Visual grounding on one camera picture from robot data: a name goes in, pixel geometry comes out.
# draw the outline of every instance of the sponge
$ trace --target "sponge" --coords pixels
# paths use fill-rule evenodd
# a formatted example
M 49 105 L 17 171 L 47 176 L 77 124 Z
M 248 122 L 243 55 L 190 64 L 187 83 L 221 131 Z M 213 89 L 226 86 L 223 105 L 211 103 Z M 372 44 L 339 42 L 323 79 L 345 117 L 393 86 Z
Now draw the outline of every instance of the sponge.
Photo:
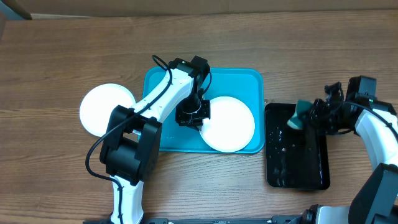
M 306 100 L 298 100 L 296 103 L 296 110 L 293 116 L 287 121 L 287 125 L 296 130 L 302 130 L 304 128 L 303 121 L 298 117 L 298 114 L 308 111 L 312 106 L 312 103 Z

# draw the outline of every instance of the white plate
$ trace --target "white plate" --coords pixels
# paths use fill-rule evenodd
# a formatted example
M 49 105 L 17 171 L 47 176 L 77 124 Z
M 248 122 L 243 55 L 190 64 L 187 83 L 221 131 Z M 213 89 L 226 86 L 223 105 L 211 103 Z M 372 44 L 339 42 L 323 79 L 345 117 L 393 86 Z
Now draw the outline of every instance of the white plate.
M 203 120 L 200 135 L 213 149 L 236 152 L 243 149 L 254 135 L 254 117 L 250 109 L 233 97 L 210 100 L 210 119 Z
M 118 84 L 104 84 L 87 93 L 80 105 L 80 121 L 85 129 L 98 137 L 105 134 L 112 110 L 121 105 L 130 108 L 136 100 L 131 92 Z

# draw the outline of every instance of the wall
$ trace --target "wall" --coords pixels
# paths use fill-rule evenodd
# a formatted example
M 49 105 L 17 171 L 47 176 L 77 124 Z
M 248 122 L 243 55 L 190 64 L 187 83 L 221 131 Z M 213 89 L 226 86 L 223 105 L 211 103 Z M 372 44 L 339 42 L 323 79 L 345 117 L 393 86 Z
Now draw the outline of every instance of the wall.
M 34 14 L 148 16 L 398 9 L 398 0 L 8 0 Z

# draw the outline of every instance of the teal tray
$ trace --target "teal tray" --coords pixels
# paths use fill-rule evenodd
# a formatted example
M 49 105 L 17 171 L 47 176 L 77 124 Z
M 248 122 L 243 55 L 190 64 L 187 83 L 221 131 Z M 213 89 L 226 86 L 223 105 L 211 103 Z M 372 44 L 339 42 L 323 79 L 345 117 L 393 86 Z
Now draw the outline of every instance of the teal tray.
M 254 154 L 259 152 L 265 143 L 264 87 L 260 73 L 249 68 L 212 68 L 211 72 L 213 80 L 205 93 L 205 99 L 211 100 L 219 96 L 237 98 L 249 107 L 254 116 L 256 126 L 253 138 L 244 149 L 234 153 Z M 147 72 L 143 97 L 147 96 L 160 83 L 164 75 L 165 72 L 159 67 L 152 68 Z M 210 76 L 208 75 L 202 87 L 205 88 L 209 80 Z M 163 123 L 160 151 L 222 153 L 207 145 L 198 131 L 180 127 L 175 122 L 175 110 Z

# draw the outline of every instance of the black tray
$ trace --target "black tray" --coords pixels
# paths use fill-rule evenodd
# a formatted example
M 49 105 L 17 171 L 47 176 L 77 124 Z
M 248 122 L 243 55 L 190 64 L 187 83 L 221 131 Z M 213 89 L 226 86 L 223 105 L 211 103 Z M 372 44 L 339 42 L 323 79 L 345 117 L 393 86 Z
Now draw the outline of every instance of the black tray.
M 325 190 L 330 186 L 326 136 L 287 126 L 295 104 L 265 108 L 267 182 L 273 187 Z

